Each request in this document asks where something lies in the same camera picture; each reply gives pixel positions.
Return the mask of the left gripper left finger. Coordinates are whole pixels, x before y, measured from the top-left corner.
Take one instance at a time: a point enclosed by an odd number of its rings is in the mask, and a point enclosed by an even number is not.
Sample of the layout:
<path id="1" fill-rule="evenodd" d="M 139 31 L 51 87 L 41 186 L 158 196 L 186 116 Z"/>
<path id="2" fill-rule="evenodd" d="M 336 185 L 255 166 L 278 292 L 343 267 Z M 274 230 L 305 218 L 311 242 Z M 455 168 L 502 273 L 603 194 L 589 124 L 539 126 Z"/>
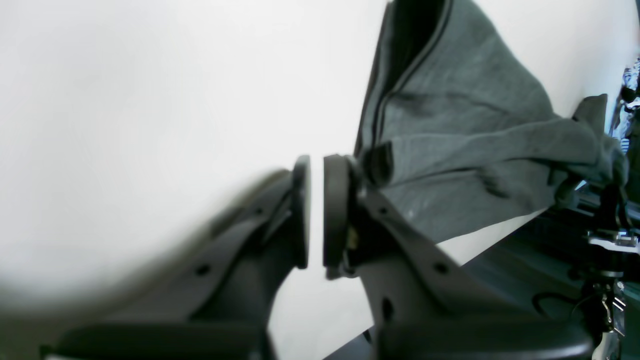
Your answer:
<path id="1" fill-rule="evenodd" d="M 258 192 L 231 224 L 139 300 L 69 330 L 48 360 L 276 360 L 275 297 L 309 259 L 311 160 Z"/>

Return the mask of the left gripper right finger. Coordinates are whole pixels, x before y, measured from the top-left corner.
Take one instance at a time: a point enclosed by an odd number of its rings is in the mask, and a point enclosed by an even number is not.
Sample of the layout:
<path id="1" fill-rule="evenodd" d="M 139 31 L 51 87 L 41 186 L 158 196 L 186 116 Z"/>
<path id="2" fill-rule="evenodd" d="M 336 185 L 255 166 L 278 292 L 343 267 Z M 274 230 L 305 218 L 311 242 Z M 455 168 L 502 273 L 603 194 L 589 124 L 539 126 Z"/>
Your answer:
<path id="1" fill-rule="evenodd" d="M 323 265 L 359 278 L 374 318 L 374 360 L 587 360 L 581 326 L 500 296 L 414 230 L 354 158 L 323 159 Z"/>

